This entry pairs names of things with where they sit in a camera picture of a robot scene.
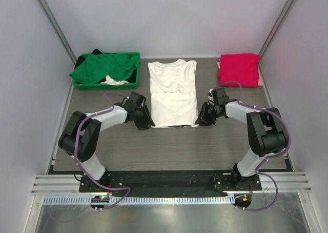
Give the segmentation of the white t shirt with print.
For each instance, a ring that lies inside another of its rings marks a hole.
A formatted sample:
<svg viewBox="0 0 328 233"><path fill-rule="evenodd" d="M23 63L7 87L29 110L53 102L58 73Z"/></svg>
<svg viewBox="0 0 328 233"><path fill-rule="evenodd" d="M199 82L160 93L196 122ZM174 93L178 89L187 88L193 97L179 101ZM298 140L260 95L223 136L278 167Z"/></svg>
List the white t shirt with print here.
<svg viewBox="0 0 328 233"><path fill-rule="evenodd" d="M197 127L195 60L148 63L153 128Z"/></svg>

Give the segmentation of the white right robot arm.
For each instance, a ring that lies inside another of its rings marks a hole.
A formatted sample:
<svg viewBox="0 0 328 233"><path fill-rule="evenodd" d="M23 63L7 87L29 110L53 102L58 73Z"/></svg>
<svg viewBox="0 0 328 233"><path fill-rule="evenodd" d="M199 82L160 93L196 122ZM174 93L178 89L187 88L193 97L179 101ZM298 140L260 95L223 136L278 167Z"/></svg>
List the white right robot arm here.
<svg viewBox="0 0 328 233"><path fill-rule="evenodd" d="M256 182L257 172L270 158L285 150L290 144L286 125L277 108L250 106L237 99L230 99L223 87L211 89L209 100L203 103L195 121L199 126L216 124L216 119L236 119L247 125L249 150L234 165L229 177L214 177L215 189L248 190Z"/></svg>

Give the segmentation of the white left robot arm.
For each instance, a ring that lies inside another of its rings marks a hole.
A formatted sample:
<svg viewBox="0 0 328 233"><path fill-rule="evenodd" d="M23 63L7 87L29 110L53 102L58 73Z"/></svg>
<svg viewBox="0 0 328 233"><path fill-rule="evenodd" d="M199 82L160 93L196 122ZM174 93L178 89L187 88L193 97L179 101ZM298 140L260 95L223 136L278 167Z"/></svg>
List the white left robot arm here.
<svg viewBox="0 0 328 233"><path fill-rule="evenodd" d="M133 122L138 130L155 125L146 98L137 92L101 111L74 112L59 138L59 148L74 159L97 191L109 189L107 170L95 154L99 135L103 130L127 122Z"/></svg>

